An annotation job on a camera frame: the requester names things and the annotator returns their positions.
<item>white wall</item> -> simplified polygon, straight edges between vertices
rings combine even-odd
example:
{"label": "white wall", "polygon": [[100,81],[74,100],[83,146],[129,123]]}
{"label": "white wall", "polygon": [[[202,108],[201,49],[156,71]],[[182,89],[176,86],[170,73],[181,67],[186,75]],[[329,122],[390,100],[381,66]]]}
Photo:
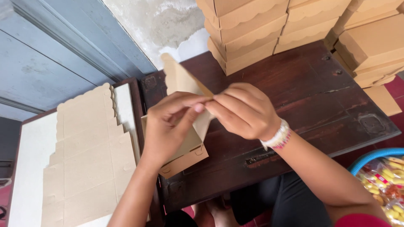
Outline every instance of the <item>white wall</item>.
{"label": "white wall", "polygon": [[162,53],[184,61],[208,51],[205,17],[195,0],[103,0],[158,70]]}

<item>person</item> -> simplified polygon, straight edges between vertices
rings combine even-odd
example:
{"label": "person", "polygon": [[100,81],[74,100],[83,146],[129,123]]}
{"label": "person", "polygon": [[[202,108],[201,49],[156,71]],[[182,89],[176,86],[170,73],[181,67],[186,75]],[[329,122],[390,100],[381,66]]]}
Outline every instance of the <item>person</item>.
{"label": "person", "polygon": [[[245,139],[270,141],[282,128],[287,129],[269,98],[251,84],[231,84],[213,100],[187,92],[165,97],[148,110],[143,154],[109,227],[145,226],[159,169],[206,110],[226,130]],[[183,211],[170,213],[166,226],[239,226],[270,206],[273,227],[390,226],[360,181],[293,130],[287,132],[283,142],[273,149],[294,172],[232,192],[230,209],[211,200],[193,206],[194,219]]]}

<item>black pants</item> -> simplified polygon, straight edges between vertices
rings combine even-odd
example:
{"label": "black pants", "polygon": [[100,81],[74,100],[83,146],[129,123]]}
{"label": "black pants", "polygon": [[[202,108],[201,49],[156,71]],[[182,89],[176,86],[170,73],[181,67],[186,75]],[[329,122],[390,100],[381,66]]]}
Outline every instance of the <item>black pants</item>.
{"label": "black pants", "polygon": [[[230,193],[234,216],[244,225],[273,208],[271,227],[330,227],[324,204],[295,172],[274,177]],[[179,210],[166,216],[166,227],[197,227]]]}

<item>right hand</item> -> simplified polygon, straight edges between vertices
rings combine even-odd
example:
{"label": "right hand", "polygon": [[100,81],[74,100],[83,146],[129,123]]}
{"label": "right hand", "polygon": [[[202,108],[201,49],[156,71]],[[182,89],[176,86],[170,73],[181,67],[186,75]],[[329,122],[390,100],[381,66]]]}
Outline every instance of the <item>right hand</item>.
{"label": "right hand", "polygon": [[227,131],[245,139],[270,140],[281,120],[262,91],[248,83],[234,83],[205,103]]}

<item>pink bracelet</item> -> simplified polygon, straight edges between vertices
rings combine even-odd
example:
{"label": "pink bracelet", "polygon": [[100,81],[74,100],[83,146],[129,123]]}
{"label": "pink bracelet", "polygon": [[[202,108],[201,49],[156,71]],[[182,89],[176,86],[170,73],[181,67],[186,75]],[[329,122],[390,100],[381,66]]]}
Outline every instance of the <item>pink bracelet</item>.
{"label": "pink bracelet", "polygon": [[284,148],[285,145],[288,143],[289,139],[290,139],[289,124],[284,119],[281,119],[280,128],[273,136],[273,138],[268,141],[262,141],[262,140],[259,141],[263,145],[264,149],[268,150],[268,147],[272,149]]}

